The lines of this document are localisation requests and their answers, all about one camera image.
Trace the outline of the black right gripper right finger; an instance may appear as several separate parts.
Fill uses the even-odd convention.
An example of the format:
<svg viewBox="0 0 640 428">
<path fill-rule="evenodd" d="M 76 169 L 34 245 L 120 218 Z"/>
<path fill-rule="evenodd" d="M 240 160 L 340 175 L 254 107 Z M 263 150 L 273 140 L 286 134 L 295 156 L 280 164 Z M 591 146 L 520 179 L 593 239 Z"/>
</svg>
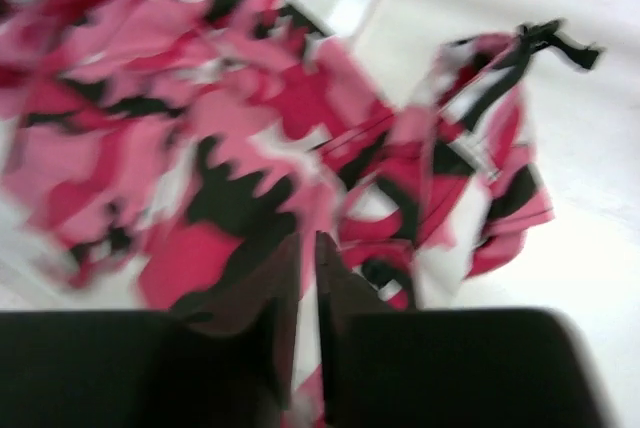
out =
<svg viewBox="0 0 640 428">
<path fill-rule="evenodd" d="M 574 331 L 534 308 L 397 311 L 316 236 L 331 427 L 607 427 Z"/>
</svg>

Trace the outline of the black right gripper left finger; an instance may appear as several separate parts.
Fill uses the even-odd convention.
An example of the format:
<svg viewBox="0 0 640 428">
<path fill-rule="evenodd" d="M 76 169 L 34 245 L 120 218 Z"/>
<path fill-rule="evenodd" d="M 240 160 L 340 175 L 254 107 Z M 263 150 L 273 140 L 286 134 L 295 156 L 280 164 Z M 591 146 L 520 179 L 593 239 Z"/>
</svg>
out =
<svg viewBox="0 0 640 428">
<path fill-rule="evenodd" d="M 300 241 L 184 314 L 1 315 L 5 427 L 276 427 L 291 399 Z"/>
</svg>

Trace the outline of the pink camouflage trousers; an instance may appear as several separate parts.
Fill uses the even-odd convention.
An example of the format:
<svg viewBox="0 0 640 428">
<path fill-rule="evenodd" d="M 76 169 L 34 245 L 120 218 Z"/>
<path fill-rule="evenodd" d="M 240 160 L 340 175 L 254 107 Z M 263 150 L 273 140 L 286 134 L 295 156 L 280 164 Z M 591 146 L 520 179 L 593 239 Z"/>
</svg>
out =
<svg viewBox="0 0 640 428">
<path fill-rule="evenodd" d="M 317 232 L 407 310 L 550 219 L 523 80 L 545 49 L 601 55 L 561 27 L 443 44 L 395 109 L 291 0 L 1 0 L 1 264 L 52 296 L 137 259 L 137 304 L 193 312 L 298 234 L 316 394 Z"/>
</svg>

